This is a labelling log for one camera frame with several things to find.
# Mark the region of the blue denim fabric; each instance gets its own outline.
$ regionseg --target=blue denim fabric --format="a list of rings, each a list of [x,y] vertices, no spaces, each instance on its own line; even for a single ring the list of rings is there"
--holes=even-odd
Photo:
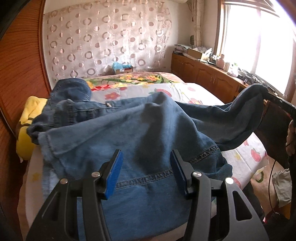
[[[191,205],[178,191],[171,150],[178,149],[210,178],[230,177],[232,166],[219,147],[233,149],[257,128],[265,91],[252,85],[233,103],[213,107],[177,103],[162,92],[102,104],[89,101],[91,91],[83,80],[60,80],[28,128],[44,155],[44,197],[58,179],[88,176],[121,149],[124,161],[115,192],[103,201],[111,238],[168,232],[187,221]]]

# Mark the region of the yellow pillow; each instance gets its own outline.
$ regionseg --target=yellow pillow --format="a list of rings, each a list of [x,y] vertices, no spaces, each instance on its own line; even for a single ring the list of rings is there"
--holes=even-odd
[[[35,144],[27,134],[27,128],[32,124],[32,120],[41,114],[47,99],[30,96],[26,103],[20,121],[16,127],[16,152],[23,160],[30,160]]]

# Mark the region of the window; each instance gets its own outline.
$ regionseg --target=window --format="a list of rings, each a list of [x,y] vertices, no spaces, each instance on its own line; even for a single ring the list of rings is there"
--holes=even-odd
[[[237,63],[284,94],[293,55],[290,26],[260,8],[225,5],[225,10],[225,61]]]

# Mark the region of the floral blanket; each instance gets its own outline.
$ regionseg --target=floral blanket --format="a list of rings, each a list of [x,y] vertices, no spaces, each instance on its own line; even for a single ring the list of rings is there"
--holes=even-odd
[[[128,74],[101,76],[97,78],[86,78],[84,80],[87,82],[92,91],[121,88],[130,85],[182,82],[181,79],[176,79],[173,74],[158,72],[133,72]]]

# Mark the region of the silver screw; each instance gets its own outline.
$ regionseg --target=silver screw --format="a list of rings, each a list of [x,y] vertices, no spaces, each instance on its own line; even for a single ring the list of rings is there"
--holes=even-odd
[[[93,172],[91,174],[92,177],[99,177],[101,174],[99,172]]]
[[[62,178],[60,180],[60,184],[67,184],[67,183],[68,183],[68,179],[66,179],[66,178]]]
[[[202,173],[201,172],[193,172],[192,175],[194,177],[201,177],[202,176]]]
[[[227,178],[225,179],[225,182],[227,182],[228,184],[233,184],[233,179],[230,178],[230,177],[227,177]]]

